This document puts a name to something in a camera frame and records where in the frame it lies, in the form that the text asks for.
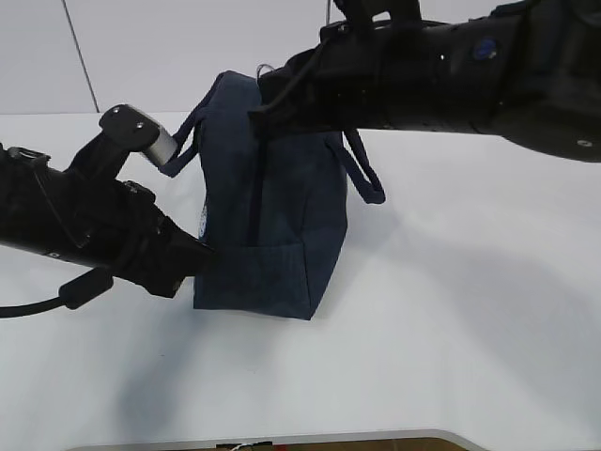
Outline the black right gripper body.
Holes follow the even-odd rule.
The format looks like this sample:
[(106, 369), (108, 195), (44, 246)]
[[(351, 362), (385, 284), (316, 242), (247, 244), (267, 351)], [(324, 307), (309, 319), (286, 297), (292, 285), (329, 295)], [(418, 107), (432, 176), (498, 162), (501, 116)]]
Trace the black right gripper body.
[(320, 42), (259, 77), (261, 103), (249, 113), (256, 133), (270, 137), (386, 123), (381, 93), (387, 29), (333, 23)]

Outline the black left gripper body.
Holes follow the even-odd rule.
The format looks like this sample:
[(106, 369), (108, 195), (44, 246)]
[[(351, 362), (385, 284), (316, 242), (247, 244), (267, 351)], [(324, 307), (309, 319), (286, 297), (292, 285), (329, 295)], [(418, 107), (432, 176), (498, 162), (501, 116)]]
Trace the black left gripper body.
[(184, 280), (166, 268), (176, 226), (155, 201), (156, 195), (131, 180), (82, 183), (74, 219), (84, 228), (86, 243), (74, 250), (74, 262), (173, 298)]

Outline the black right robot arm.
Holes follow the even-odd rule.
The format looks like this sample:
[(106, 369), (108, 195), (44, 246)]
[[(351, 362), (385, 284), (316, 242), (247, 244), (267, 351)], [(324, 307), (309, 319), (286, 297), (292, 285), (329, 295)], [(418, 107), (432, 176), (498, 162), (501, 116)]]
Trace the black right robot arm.
[(495, 135), (600, 159), (600, 5), (518, 1), (463, 23), (416, 1), (340, 1), (319, 44), (259, 78), (273, 135), (348, 129)]

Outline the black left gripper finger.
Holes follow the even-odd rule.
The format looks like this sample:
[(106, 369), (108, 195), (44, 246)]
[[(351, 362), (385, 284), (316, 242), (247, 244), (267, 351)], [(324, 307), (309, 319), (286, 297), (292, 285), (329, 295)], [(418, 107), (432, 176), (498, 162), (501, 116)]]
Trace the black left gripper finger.
[(215, 251), (185, 230), (173, 230), (173, 281), (203, 272), (214, 259)]

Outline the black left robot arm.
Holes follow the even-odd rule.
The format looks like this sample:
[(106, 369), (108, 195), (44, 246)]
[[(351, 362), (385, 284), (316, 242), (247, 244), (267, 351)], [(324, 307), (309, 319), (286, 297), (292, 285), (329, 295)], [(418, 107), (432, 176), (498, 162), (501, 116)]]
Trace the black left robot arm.
[(146, 187), (117, 175), (130, 153), (98, 135), (63, 171), (48, 155), (1, 151), (1, 242), (175, 296), (212, 250), (182, 230)]

